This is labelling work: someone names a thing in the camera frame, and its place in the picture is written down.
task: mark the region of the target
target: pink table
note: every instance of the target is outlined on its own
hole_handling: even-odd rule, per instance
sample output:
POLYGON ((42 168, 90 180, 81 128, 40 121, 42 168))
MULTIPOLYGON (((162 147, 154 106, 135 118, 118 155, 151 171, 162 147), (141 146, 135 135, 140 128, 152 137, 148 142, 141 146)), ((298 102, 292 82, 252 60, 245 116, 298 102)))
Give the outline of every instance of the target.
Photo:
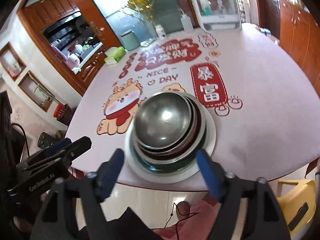
MULTIPOLYGON (((320 156, 320 100, 298 65, 248 24, 240 32, 203 34, 201 29, 171 34, 100 70, 67 132, 72 141, 92 140, 74 168, 95 171, 123 148, 140 101, 161 90, 185 90, 207 107, 217 130, 212 159, 243 179, 275 179, 320 156)), ((118 182, 206 190, 199 172, 178 183, 155 184, 127 163, 118 182)))

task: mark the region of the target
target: screw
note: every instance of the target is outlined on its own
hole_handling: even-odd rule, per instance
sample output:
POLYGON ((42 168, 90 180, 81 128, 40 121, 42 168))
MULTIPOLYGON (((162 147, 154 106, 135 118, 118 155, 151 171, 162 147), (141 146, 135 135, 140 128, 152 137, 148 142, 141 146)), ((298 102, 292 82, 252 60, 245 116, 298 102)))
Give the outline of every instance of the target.
POLYGON ((236 177, 236 175, 233 173, 233 172, 226 172, 226 177, 229 178, 229 179, 233 179, 236 177))
POLYGON ((97 173, 94 171, 91 171, 91 172, 87 173, 87 177, 89 179, 93 179, 93 178, 97 177, 97 173))
POLYGON ((64 182, 64 179, 63 179, 63 178, 57 178, 57 179, 54 180, 54 182, 55 182, 56 184, 61 184, 61 183, 64 182))
POLYGON ((261 183, 261 184, 266 184, 268 181, 265 179, 265 178, 258 178, 258 182, 261 183))

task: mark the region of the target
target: black cable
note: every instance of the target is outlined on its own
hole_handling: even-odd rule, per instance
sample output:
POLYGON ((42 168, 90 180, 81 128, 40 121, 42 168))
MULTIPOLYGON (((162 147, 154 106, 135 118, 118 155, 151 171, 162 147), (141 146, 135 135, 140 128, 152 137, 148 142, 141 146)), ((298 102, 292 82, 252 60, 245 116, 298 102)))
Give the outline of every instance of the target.
MULTIPOLYGON (((164 228, 153 228, 153 229, 151 229, 151 230, 165 229, 165 228, 166 228, 167 224, 169 223, 170 219, 171 219, 171 218, 172 218, 172 216, 173 216, 173 209, 174 209, 174 206, 177 206, 177 205, 176 205, 176 203, 173 203, 172 210, 171 210, 171 214, 170 214, 170 218, 169 218, 169 220, 166 222, 166 224, 165 224, 164 228)), ((192 215, 192 216, 187 217, 187 218, 184 218, 184 219, 181 219, 181 220, 179 220, 179 221, 176 223, 175 228, 176 228, 176 233, 177 233, 177 240, 179 240, 178 223, 179 223, 179 222, 181 222, 181 221, 183 221, 183 220, 187 220, 187 219, 189 219, 189 218, 193 217, 193 216, 194 216, 194 215, 196 215, 196 214, 198 214, 198 212, 196 212, 196 213, 189 213, 189 215, 192 215)))
POLYGON ((25 139, 25 141, 26 141, 28 157, 30 157, 30 152, 29 152, 29 146, 28 146, 27 136, 26 136, 26 133, 25 133, 24 129, 22 128, 22 126, 21 126, 20 124, 15 123, 15 122, 13 122, 11 125, 16 125, 16 126, 18 126, 18 127, 21 128, 21 130, 22 130, 22 132, 23 132, 24 139, 25 139))

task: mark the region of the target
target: pink clothing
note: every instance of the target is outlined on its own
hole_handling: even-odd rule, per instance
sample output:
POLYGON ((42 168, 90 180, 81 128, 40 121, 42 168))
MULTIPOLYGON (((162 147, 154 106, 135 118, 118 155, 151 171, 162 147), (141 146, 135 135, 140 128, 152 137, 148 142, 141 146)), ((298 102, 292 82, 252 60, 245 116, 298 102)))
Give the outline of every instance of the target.
MULTIPOLYGON (((201 200, 190 208, 190 213, 198 213, 178 223, 180 240, 206 240, 217 218, 219 208, 201 200)), ((165 229, 154 230, 164 240, 177 239, 175 224, 165 229)))

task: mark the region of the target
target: yellow chair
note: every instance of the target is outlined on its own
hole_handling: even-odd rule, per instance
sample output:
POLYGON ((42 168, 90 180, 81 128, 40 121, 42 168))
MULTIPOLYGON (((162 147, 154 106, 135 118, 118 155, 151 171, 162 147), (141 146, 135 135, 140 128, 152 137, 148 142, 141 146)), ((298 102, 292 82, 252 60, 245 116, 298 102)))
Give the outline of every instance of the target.
POLYGON ((304 179, 279 180, 278 183, 295 186, 288 194, 277 198, 292 237, 316 212, 316 182, 304 179))

